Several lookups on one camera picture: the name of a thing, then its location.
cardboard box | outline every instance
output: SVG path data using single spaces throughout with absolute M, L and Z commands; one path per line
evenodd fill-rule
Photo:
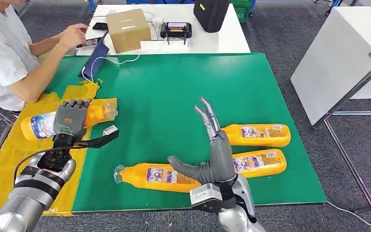
M 150 28 L 141 9 L 108 14 L 106 21 L 117 53 L 140 49 L 140 41 L 151 40 Z

bottle label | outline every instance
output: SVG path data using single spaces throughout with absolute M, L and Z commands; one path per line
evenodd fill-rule
M 259 168 L 268 168 L 281 163 L 276 152 L 267 152 L 259 156 L 246 156 L 233 159 L 236 172 L 247 172 Z
M 38 139 L 44 139 L 55 135 L 53 131 L 53 123 L 55 121 L 56 112 L 51 112 L 42 115 L 33 116 L 30 119 L 30 126 L 33 134 Z
M 180 174 L 177 171 L 169 171 L 164 168 L 148 168 L 147 181 L 169 184 L 193 184 L 196 180 Z
M 241 127 L 243 138 L 274 138 L 285 137 L 285 131 L 282 126 L 275 125 L 272 128 L 258 130 L 255 127 Z

robotic arm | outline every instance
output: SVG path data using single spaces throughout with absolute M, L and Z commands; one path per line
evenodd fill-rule
M 208 163 L 198 167 L 182 163 L 174 156 L 168 158 L 174 170 L 196 179 L 202 186 L 190 191 L 191 207 L 218 213 L 218 219 L 228 232 L 265 232 L 255 218 L 254 201 L 247 179 L 235 173 L 231 145 L 210 104 L 195 110 L 202 117 L 210 140 L 211 156 Z
M 255 218 L 254 203 L 245 177 L 234 171 L 231 146 L 227 135 L 220 130 L 210 104 L 202 97 L 206 110 L 198 106 L 211 145 L 211 158 L 198 167 L 169 157 L 173 169 L 198 180 L 202 186 L 190 191 L 193 209 L 218 213 L 219 222 L 228 232 L 265 232 Z M 44 210 L 48 210 L 64 184 L 73 174 L 76 162 L 70 149 L 100 148 L 117 138 L 119 131 L 106 129 L 108 134 L 82 141 L 86 130 L 84 123 L 90 100 L 64 102 L 57 110 L 54 128 L 54 146 L 32 154 L 28 165 L 14 180 L 14 189 L 0 209 L 0 232 L 25 232 L 35 228 Z
M 35 228 L 44 210 L 48 210 L 76 168 L 70 149 L 99 148 L 119 135 L 119 130 L 103 137 L 82 141 L 87 108 L 91 100 L 65 101 L 57 110 L 52 149 L 23 159 L 30 162 L 14 180 L 14 189 L 0 209 L 0 232 L 25 232 Z

yellow plastic sheet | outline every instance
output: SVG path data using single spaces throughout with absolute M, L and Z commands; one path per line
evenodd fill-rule
M 68 86 L 60 100 L 56 93 L 44 94 L 35 104 L 26 104 L 19 118 L 14 123 L 5 143 L 0 150 L 0 207 L 8 199 L 9 192 L 13 189 L 13 172 L 15 166 L 24 157 L 40 150 L 49 149 L 53 146 L 52 139 L 42 139 L 30 142 L 22 134 L 20 123 L 30 116 L 56 111 L 63 101 L 71 99 L 89 99 L 94 98 L 99 85 L 96 83 L 83 82 L 81 86 Z M 103 104 L 106 101 L 115 103 L 117 99 L 97 99 L 91 104 Z M 91 129 L 87 130 L 83 139 L 90 137 Z M 80 175 L 85 161 L 86 149 L 75 149 L 70 151 L 71 156 L 76 161 L 76 170 L 71 179 L 64 185 L 56 200 L 44 215 L 63 215 L 70 216 L 74 198 L 79 184 Z M 19 168 L 19 172 L 28 163 L 28 160 Z

orange plastic bottle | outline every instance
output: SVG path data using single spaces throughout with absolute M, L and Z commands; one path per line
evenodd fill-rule
M 246 178 L 281 173 L 286 168 L 282 151 L 269 149 L 232 156 L 234 169 Z M 200 183 L 173 170 L 169 164 L 139 163 L 133 167 L 118 165 L 114 170 L 116 183 L 126 182 L 137 188 L 171 192 L 189 192 Z
M 231 145 L 283 147 L 291 141 L 291 133 L 282 124 L 232 124 L 222 129 Z
M 56 111 L 23 119 L 21 129 L 24 137 L 29 141 L 35 141 L 55 135 L 53 130 L 55 116 Z M 89 105 L 85 127 L 93 127 L 104 120 L 112 121 L 116 116 L 117 106 L 109 101 L 103 105 Z
M 118 165 L 114 170 L 116 183 L 126 182 L 134 187 L 171 192 L 189 192 L 200 186 L 191 179 L 173 170 L 169 164 L 139 163 L 133 167 Z

